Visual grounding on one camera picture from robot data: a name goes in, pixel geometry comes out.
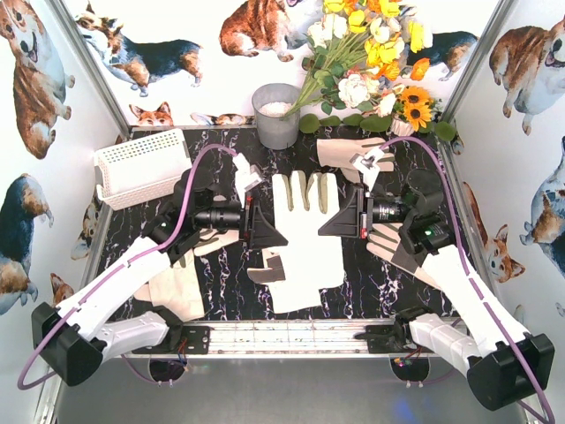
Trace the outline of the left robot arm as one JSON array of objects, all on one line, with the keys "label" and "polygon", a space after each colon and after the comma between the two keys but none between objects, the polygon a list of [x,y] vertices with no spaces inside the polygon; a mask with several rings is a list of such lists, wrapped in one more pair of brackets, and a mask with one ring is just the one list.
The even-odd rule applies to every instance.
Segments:
[{"label": "left robot arm", "polygon": [[238,177],[235,202],[216,201],[216,186],[203,178],[194,188],[182,177],[141,235],[110,267],[70,298],[41,303],[31,315],[33,346],[68,386],[89,379],[115,356],[159,345],[170,327],[154,312],[110,323],[108,319],[150,278],[175,264],[200,242],[204,229],[237,232],[249,249],[287,245],[264,217],[252,189],[261,177]]}]

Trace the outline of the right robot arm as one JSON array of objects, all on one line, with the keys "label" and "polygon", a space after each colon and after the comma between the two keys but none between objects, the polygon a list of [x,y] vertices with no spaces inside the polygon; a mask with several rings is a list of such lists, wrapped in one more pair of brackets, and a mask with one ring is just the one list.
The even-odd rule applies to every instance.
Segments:
[{"label": "right robot arm", "polygon": [[475,398],[496,411],[535,395],[555,421],[544,391],[554,345],[532,335],[498,301],[470,265],[458,234],[441,219],[445,186],[431,170],[409,172],[397,196],[354,185],[345,206],[318,230],[321,236],[367,239],[373,253],[442,291],[465,332],[424,307],[397,314],[398,337],[441,356],[466,377]]}]

